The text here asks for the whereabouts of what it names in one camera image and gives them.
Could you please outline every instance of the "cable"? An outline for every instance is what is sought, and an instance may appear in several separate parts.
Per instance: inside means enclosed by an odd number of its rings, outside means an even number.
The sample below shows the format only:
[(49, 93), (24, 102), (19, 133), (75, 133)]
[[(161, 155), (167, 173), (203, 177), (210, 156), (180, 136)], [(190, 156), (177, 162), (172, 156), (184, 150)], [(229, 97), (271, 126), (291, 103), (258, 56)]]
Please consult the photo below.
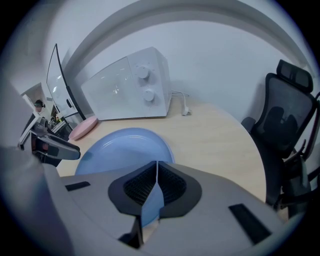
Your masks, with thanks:
[(179, 90), (171, 90), (174, 94), (182, 94), (183, 95), (183, 110), (182, 110), (182, 115), (183, 116), (189, 116), (192, 114), (192, 111), (187, 107), (186, 105), (186, 95), (189, 96), (188, 94), (179, 91)]

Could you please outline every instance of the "chair headrest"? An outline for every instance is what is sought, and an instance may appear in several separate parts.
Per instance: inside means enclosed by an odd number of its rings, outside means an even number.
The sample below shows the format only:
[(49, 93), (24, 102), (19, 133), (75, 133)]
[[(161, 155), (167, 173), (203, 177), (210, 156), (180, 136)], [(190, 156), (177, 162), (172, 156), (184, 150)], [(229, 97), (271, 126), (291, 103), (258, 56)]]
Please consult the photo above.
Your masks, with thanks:
[(276, 74), (305, 93), (311, 93), (314, 89), (314, 82), (308, 71), (283, 59), (279, 61)]

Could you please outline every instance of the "black mesh chair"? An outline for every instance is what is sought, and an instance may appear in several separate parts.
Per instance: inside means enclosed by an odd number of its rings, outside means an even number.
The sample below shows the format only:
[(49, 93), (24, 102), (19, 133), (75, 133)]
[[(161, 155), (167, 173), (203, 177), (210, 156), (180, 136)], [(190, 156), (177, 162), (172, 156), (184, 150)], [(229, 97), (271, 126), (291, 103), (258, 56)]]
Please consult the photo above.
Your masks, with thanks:
[(274, 205), (286, 178), (286, 162), (307, 124), (316, 112), (308, 145), (295, 154), (306, 160), (311, 154), (319, 129), (319, 102), (313, 97), (311, 75), (290, 63), (280, 60), (276, 74), (265, 77), (265, 101), (256, 123), (246, 117), (241, 124), (250, 133), (262, 158), (266, 179), (266, 203)]

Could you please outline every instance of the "knob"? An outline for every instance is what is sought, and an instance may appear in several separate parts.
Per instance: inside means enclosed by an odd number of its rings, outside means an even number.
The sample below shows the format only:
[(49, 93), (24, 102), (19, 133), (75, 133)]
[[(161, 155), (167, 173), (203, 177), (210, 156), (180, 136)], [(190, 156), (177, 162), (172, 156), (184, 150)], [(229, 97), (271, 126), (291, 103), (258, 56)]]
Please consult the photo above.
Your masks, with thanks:
[(136, 73), (139, 78), (147, 79), (150, 75), (150, 70), (145, 66), (140, 66), (140, 67), (138, 67)]
[(151, 89), (145, 90), (142, 95), (147, 102), (151, 102), (155, 98), (155, 92)]

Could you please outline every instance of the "blue plate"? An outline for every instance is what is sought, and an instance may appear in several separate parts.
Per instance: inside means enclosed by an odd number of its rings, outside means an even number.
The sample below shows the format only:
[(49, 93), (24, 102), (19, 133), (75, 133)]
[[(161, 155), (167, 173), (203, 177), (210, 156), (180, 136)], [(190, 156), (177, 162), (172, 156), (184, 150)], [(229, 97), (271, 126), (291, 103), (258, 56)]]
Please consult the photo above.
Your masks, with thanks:
[(81, 158), (75, 175), (93, 174), (151, 161), (174, 163), (168, 144), (156, 133), (143, 128), (114, 131), (98, 140)]

